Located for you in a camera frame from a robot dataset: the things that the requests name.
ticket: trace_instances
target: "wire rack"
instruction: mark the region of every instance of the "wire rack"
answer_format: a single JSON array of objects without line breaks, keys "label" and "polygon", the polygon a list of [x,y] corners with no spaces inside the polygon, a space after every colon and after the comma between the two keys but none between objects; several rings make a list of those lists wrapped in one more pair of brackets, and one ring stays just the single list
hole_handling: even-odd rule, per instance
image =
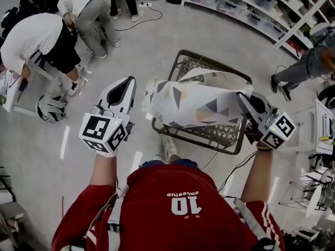
[{"label": "wire rack", "polygon": [[[212,69],[234,73],[252,84],[251,78],[222,63],[209,59],[188,50],[180,50],[170,72],[169,81],[178,81],[194,68]],[[183,82],[204,82],[202,75],[186,79]],[[209,125],[195,128],[174,128],[162,124],[154,118],[152,128],[158,133],[169,135],[189,143],[193,143],[211,150],[230,155],[238,154],[242,147],[244,129],[247,119],[244,118],[240,125]]]}]

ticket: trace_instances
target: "white marker cube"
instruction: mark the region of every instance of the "white marker cube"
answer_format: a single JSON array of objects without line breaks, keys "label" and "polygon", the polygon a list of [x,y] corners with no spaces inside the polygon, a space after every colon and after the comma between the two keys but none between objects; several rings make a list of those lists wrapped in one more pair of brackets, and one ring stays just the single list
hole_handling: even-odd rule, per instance
[{"label": "white marker cube", "polygon": [[79,138],[95,150],[114,154],[128,135],[122,119],[86,113],[80,127]]},{"label": "white marker cube", "polygon": [[264,133],[261,142],[277,150],[285,141],[288,141],[295,130],[296,126],[287,113],[284,112],[276,118],[274,123]]}]

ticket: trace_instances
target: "black shorts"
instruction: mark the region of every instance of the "black shorts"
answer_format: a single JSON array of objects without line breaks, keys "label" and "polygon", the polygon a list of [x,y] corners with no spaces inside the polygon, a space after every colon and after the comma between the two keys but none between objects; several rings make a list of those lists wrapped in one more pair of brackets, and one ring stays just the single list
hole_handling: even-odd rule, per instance
[{"label": "black shorts", "polygon": [[63,20],[63,28],[56,44],[44,55],[44,59],[50,63],[52,67],[57,68],[64,74],[69,73],[80,63],[80,58],[74,50],[76,36],[71,35],[65,21]]}]

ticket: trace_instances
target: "blue shorts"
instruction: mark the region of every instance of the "blue shorts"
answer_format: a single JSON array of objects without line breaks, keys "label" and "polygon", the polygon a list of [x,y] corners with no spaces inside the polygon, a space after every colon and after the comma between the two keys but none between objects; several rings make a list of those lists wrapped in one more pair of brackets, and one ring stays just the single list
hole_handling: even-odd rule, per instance
[{"label": "blue shorts", "polygon": [[[148,161],[148,162],[143,163],[143,165],[141,165],[140,168],[151,167],[151,166],[155,166],[155,165],[166,165],[166,164],[163,163],[160,160],[152,160],[152,161]],[[188,166],[188,167],[199,169],[198,164],[196,162],[193,162],[193,161],[189,160],[189,159],[180,159],[178,161],[172,162],[171,165],[185,165],[185,166]]]}]

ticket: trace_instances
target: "red sleeve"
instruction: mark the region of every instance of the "red sleeve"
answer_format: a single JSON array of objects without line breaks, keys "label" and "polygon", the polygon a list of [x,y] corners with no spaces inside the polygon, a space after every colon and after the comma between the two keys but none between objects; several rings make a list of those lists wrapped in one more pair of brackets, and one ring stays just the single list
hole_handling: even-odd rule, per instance
[{"label": "red sleeve", "polygon": [[60,251],[85,236],[93,219],[114,193],[111,186],[89,185],[59,224],[52,239],[51,251]]},{"label": "red sleeve", "polygon": [[283,235],[279,226],[271,215],[267,203],[260,201],[248,202],[247,207],[256,218],[258,223],[262,226],[266,232],[267,237],[276,241],[276,245],[279,246],[282,251],[285,251]]}]

